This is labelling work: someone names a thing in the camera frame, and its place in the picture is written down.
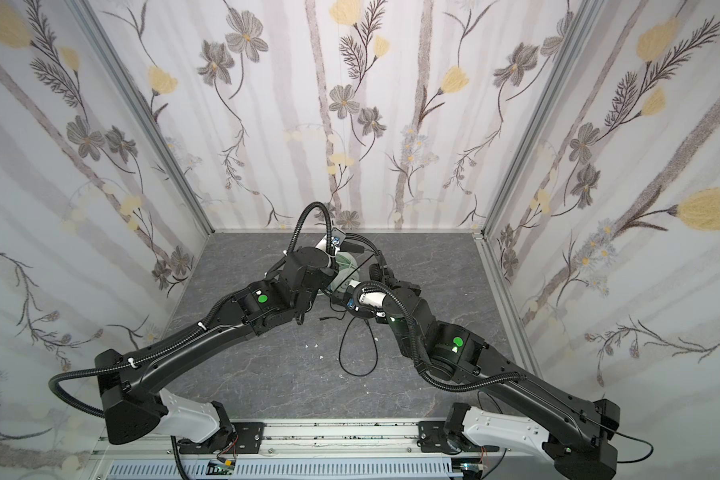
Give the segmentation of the black and blue headphones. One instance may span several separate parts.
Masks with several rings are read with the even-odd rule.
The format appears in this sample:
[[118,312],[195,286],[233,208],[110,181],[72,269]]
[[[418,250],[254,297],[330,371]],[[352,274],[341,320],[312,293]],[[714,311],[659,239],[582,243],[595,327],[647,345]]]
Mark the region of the black and blue headphones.
[[368,237],[357,233],[348,233],[339,252],[353,255],[358,262],[360,271],[366,264],[373,261],[373,264],[368,266],[370,279],[385,284],[392,282],[394,274],[391,266],[381,249]]

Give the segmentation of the mint green over-ear headphones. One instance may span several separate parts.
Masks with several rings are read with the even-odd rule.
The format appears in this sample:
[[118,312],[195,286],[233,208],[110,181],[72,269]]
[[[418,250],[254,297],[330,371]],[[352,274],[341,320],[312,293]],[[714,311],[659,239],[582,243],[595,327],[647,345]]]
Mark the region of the mint green over-ear headphones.
[[343,293],[353,281],[360,279],[359,265],[353,255],[344,252],[337,253],[335,261],[338,273],[328,289],[331,293]]

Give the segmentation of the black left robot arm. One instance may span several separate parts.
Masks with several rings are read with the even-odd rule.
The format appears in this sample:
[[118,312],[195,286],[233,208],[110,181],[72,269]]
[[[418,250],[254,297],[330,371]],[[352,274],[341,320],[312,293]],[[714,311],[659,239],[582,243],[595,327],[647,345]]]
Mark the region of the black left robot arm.
[[338,274],[335,256],[318,247],[301,247],[276,268],[225,296],[194,326],[141,349],[109,349],[96,357],[96,367],[105,371],[98,386],[110,444],[161,434],[211,451],[232,441],[234,427],[221,403],[198,403],[166,387],[231,346],[303,320]]

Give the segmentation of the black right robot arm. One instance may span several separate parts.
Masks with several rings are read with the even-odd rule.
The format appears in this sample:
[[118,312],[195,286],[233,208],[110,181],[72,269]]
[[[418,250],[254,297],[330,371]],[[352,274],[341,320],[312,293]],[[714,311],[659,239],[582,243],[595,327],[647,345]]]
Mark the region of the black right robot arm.
[[483,391],[544,428],[541,450],[564,477],[615,477],[618,451],[610,442],[620,409],[614,403],[584,400],[552,386],[466,327],[437,320],[411,289],[363,281],[354,286],[349,304],[383,313],[401,354],[428,384],[454,393]]

